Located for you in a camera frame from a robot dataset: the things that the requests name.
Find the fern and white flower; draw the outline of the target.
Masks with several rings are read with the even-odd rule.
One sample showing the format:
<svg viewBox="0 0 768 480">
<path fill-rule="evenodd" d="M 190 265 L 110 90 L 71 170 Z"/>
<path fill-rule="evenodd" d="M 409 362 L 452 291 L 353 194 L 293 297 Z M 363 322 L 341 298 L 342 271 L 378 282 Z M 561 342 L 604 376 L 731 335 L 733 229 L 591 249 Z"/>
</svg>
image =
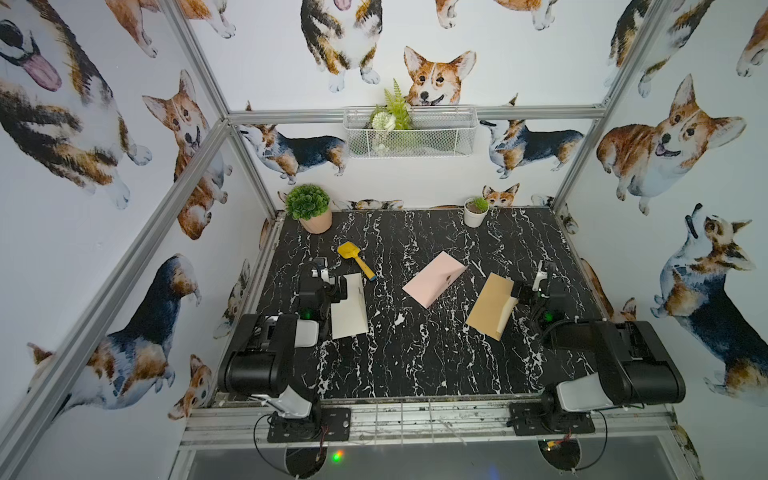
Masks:
<svg viewBox="0 0 768 480">
<path fill-rule="evenodd" d="M 384 97 L 385 104 L 374 108 L 367 124 L 372 149 L 380 156 L 409 147 L 413 129 L 410 105 L 396 80 L 392 89 L 384 89 Z"/>
</svg>

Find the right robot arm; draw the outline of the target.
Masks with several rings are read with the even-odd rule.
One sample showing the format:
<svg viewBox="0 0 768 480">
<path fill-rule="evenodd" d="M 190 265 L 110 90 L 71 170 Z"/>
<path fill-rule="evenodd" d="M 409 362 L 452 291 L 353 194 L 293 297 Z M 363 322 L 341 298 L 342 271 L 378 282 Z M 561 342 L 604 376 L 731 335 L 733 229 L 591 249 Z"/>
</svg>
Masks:
<svg viewBox="0 0 768 480">
<path fill-rule="evenodd" d="M 534 280 L 515 282 L 510 297 L 530 308 L 543 347 L 589 353 L 596 366 L 590 375 L 547 386 L 541 394 L 546 416 L 678 404 L 685 399 L 683 376 L 650 323 L 568 319 L 561 309 L 565 291 L 554 272 L 553 263 L 541 262 Z"/>
</svg>

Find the pink envelope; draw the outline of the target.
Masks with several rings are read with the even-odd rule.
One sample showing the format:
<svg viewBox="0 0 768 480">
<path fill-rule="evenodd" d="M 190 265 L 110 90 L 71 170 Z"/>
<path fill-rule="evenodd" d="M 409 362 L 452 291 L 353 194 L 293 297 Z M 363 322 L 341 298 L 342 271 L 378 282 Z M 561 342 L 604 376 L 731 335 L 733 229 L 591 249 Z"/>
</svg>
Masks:
<svg viewBox="0 0 768 480">
<path fill-rule="evenodd" d="M 445 251 L 440 252 L 403 287 L 403 291 L 428 309 L 465 270 L 465 265 Z"/>
</svg>

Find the white envelope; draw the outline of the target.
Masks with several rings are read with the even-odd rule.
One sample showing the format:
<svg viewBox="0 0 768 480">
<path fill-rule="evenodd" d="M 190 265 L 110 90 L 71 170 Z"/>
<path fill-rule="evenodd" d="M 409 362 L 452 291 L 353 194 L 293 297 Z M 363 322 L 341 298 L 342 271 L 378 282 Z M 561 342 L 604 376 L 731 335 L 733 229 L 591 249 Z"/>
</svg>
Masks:
<svg viewBox="0 0 768 480">
<path fill-rule="evenodd" d="M 334 340 L 367 334 L 368 319 L 364 285 L 359 273 L 345 275 L 347 298 L 331 305 L 331 334 Z"/>
</svg>

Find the small plant in white pot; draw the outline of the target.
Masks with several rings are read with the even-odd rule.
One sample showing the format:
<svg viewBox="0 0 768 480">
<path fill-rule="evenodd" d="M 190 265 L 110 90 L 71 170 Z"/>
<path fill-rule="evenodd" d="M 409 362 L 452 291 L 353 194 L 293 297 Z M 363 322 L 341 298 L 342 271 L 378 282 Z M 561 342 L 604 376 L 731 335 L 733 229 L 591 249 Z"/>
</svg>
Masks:
<svg viewBox="0 0 768 480">
<path fill-rule="evenodd" d="M 478 228 L 482 225 L 490 206 L 488 201 L 481 197 L 473 197 L 464 203 L 464 224 L 468 228 Z"/>
</svg>

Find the yellow toy shovel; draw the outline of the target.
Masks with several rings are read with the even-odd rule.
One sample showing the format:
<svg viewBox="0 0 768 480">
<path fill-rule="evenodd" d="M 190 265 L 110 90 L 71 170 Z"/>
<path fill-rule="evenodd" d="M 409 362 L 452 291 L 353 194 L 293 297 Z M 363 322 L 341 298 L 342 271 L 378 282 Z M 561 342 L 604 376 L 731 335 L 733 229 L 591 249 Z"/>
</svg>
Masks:
<svg viewBox="0 0 768 480">
<path fill-rule="evenodd" d="M 337 248 L 337 252 L 344 259 L 354 260 L 369 280 L 375 281 L 377 279 L 374 271 L 360 257 L 360 249 L 354 243 L 345 242 Z"/>
</svg>

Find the green plant in terracotta pot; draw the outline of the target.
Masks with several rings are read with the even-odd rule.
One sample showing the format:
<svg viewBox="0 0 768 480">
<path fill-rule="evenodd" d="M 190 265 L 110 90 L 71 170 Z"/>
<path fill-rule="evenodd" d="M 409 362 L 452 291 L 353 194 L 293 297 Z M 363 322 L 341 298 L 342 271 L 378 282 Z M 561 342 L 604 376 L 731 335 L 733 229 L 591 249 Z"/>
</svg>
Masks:
<svg viewBox="0 0 768 480">
<path fill-rule="evenodd" d="M 330 197 L 314 184 L 298 185 L 285 196 L 287 214 L 311 234 L 322 234 L 332 225 Z"/>
</svg>

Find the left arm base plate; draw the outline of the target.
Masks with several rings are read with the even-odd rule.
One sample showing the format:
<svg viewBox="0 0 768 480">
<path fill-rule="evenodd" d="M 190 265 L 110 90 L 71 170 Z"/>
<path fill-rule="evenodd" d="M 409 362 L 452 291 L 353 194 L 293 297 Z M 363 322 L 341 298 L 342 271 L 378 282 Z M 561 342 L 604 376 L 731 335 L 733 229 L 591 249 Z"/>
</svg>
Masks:
<svg viewBox="0 0 768 480">
<path fill-rule="evenodd" d="M 270 444 L 348 441 L 352 411 L 349 408 L 320 408 L 302 419 L 283 418 L 277 413 L 268 420 Z"/>
</svg>

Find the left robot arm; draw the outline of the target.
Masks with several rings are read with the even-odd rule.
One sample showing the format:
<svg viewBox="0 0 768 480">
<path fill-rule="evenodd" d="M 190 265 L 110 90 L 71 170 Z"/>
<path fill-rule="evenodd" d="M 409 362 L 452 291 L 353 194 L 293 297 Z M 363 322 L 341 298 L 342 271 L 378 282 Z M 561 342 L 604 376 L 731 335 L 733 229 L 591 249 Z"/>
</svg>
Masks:
<svg viewBox="0 0 768 480">
<path fill-rule="evenodd" d="M 347 298 L 346 280 L 329 274 L 326 258 L 303 264 L 293 311 L 242 315 L 219 367 L 218 389 L 263 400 L 284 420 L 318 423 L 317 395 L 295 381 L 295 351 L 331 338 L 331 307 Z"/>
</svg>

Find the cream letter paper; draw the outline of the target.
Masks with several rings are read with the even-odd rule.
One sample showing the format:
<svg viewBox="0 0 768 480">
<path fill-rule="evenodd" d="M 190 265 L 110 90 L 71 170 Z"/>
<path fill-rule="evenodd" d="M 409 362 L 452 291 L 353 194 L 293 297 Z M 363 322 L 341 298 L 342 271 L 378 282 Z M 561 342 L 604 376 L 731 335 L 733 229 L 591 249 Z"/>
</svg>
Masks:
<svg viewBox="0 0 768 480">
<path fill-rule="evenodd" d="M 511 317 L 512 311 L 518 303 L 518 299 L 515 297 L 509 297 L 502 306 L 500 318 L 497 323 L 496 332 L 501 336 L 506 328 L 506 325 Z"/>
</svg>

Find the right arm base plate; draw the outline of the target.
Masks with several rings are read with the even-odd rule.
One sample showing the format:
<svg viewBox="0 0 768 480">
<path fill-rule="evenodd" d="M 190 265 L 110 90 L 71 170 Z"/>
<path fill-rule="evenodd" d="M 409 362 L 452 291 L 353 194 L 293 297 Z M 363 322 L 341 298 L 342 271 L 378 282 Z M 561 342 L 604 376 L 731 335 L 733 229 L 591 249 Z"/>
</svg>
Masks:
<svg viewBox="0 0 768 480">
<path fill-rule="evenodd" d="M 506 426 L 517 436 L 591 434 L 596 432 L 588 413 L 551 409 L 538 402 L 510 403 Z"/>
</svg>

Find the brown kraft envelope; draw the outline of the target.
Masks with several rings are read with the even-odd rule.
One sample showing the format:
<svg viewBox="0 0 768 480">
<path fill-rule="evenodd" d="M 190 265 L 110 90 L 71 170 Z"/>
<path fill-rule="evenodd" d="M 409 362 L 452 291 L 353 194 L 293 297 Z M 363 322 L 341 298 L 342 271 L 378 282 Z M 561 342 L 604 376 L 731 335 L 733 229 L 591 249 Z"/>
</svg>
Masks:
<svg viewBox="0 0 768 480">
<path fill-rule="evenodd" d="M 501 336 L 496 332 L 502 306 L 509 297 L 513 296 L 513 280 L 491 274 L 473 305 L 466 324 L 476 331 L 500 341 Z"/>
</svg>

